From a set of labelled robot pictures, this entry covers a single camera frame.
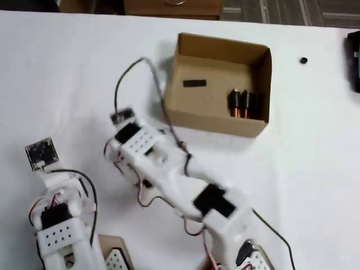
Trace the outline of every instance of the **table surface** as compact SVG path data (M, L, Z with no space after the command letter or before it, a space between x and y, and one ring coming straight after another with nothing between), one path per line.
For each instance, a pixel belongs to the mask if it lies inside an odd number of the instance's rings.
M27 213L44 185L24 147L48 136L65 167L94 180L97 231L124 237L137 270L199 265L201 237L187 236L161 201L142 209L136 189L102 157L115 133L109 115L119 75L148 56L165 85L180 32L271 49L270 124L256 139L176 130L202 164L241 187L288 239L297 269L353 268L360 257L360 94L348 78L344 37L350 30L0 12L1 268L40 269ZM139 65L121 85L119 106L158 118L153 90L148 67ZM284 244L256 219L253 230L275 267L290 269Z

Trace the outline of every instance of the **gray carpet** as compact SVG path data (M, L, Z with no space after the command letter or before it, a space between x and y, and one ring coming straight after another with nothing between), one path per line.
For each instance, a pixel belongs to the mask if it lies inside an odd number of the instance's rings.
M360 0L224 0L221 20L360 28Z

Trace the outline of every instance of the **cable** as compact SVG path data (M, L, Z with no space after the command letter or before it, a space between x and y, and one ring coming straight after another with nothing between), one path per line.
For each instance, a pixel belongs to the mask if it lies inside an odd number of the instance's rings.
M183 150L186 153L186 161L185 161L185 165L184 165L184 173L186 176L188 175L188 171L187 171L187 167L189 165L190 159L192 158L191 153L187 150L186 146L184 145L184 143L179 139L179 137L177 136L171 121L170 121L170 117L167 111L167 108L165 106L165 101L163 98L163 94L161 92L161 88L160 88L160 82L159 82L159 77L158 74L156 73L156 69L153 65L153 63L151 62L151 60L147 57L141 57L138 60L136 60L135 62L133 62L126 70L124 73L122 73L122 75L120 76L120 79L118 80L118 83L116 84L115 87L115 96L114 96L114 107L115 107L115 113L118 112L118 92L119 92L119 86L121 81L123 80L123 78L125 77L125 75L134 67L136 66L138 63L144 61L146 64L148 64L148 66L150 67L151 73L152 73L152 77L154 78L154 82L155 82L155 87L156 87L156 92L157 95L160 98L160 104L161 104L161 109L163 111L164 114L164 118L165 121L169 127L170 133L172 134L174 140L176 141L177 146Z
M34 227L34 223L32 222L32 212L35 208L35 206L41 201L41 199L43 199L43 197L39 198L36 202L34 202L34 204L31 206L30 210L29 210L29 215L28 215L28 218L29 218L29 222L30 224Z
M284 237L282 237L280 233L278 233L269 223L267 223L267 221L258 212L256 212L254 208L253 208L253 212L273 233L275 233L285 243L285 245L287 246L287 248L289 250L292 270L296 270L294 258L293 258L293 252L291 251L291 246L288 243L288 241L286 241L286 239Z
M182 219L184 220L184 230L185 232L190 235L190 236L198 236L198 235L201 235L201 233L203 232L204 230L204 226L201 228L201 230L199 230L199 232L196 232L196 233L191 233L188 231L187 229L187 226L186 226L186 218L183 216Z
M250 267L250 270L253 270L253 265L251 263L248 263L244 265L240 270L247 270Z
M94 196L94 203L95 203L95 206L96 206L95 213L94 213L94 220L93 220L93 223L92 223L91 235L90 235L90 245L92 246L92 242L93 242L94 234L95 234L96 220L97 220L97 194L96 194L96 189L95 189L94 183L89 178L89 176L87 176L83 172L80 172L79 170L56 169L56 170L50 170L47 173L77 173L77 174L80 174L81 176L83 176L88 181L88 183L90 184L91 189L92 189L92 193L93 193L93 196Z
M44 260L41 257L41 253L40 253L40 247L39 247L39 242L38 240L36 240L36 251L38 253L39 259L41 260L41 264L43 265L43 269L45 269L45 264L44 264Z
M211 252L210 252L210 250L208 248L208 245L206 244L206 235L205 235L205 233L206 233L206 228L204 228L202 230L202 241L204 243L205 252L206 252L206 255L208 256L208 259L209 259L209 261L211 263L211 270L217 270L216 261L215 261L214 257L212 256L212 254L211 254Z

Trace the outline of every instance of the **white robot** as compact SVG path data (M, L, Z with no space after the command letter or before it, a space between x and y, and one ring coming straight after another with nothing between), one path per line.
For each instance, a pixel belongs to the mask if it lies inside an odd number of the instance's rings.
M37 252L43 268L129 270L121 249L114 248L104 260L95 233L97 197L90 178L77 170L51 169L59 167L51 138L25 150L31 168L38 172L47 188L29 210L29 222L37 231ZM92 187L92 194L89 194L83 179ZM86 222L84 215L92 213L93 221Z
M118 132L107 142L104 155L139 186L139 203L149 206L160 198L184 221L202 223L204 229L198 234L207 230L213 240L212 252L206 251L212 269L247 269L251 258L239 251L248 239L252 208L243 192L204 170L176 135L175 142L170 140L131 108L111 118ZM272 269L263 252L261 256Z

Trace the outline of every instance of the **cardboard box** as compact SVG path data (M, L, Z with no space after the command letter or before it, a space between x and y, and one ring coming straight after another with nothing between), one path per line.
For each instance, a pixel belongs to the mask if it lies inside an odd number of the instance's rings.
M181 33L173 77L165 93L172 124L256 137L269 123L272 70L267 46ZM184 88L184 80L206 79L205 87ZM227 96L234 88L263 95L258 120L230 116Z

